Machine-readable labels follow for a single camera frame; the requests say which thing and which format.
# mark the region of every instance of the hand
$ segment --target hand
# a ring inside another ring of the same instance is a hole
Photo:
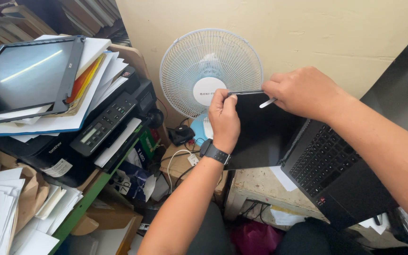
[[[228,97],[229,90],[217,89],[208,108],[208,118],[213,129],[213,145],[231,154],[240,135],[240,120],[235,105],[237,96]]]
[[[282,109],[310,119],[327,122],[343,103],[358,101],[315,67],[289,73],[274,73],[262,84],[264,93],[278,99]]]

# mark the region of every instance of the wall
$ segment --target wall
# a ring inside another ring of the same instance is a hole
[[[221,28],[250,42],[264,67],[313,65],[362,97],[408,44],[408,0],[116,0],[133,47],[144,55],[167,127],[184,119],[163,96],[159,67],[180,36]]]

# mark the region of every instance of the power outlet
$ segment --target power outlet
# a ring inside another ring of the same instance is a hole
[[[190,162],[191,166],[195,166],[199,162],[199,159],[196,157],[195,154],[191,154],[190,156],[188,156],[187,159]]]

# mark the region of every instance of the electric fan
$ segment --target electric fan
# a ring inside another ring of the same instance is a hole
[[[174,109],[194,119],[190,127],[198,145],[213,138],[207,111],[215,90],[258,90],[262,81],[261,61],[251,45],[221,29],[197,30],[178,38],[160,64],[163,93]]]

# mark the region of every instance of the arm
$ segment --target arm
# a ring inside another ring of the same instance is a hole
[[[208,116],[214,146],[230,154],[240,134],[240,120],[235,112],[237,96],[227,95],[226,89],[215,92]],[[138,254],[185,254],[201,226],[222,171],[222,163],[204,156],[161,206]]]
[[[313,67],[272,75],[263,84],[279,107],[331,126],[356,150],[408,213],[408,131],[338,87]]]

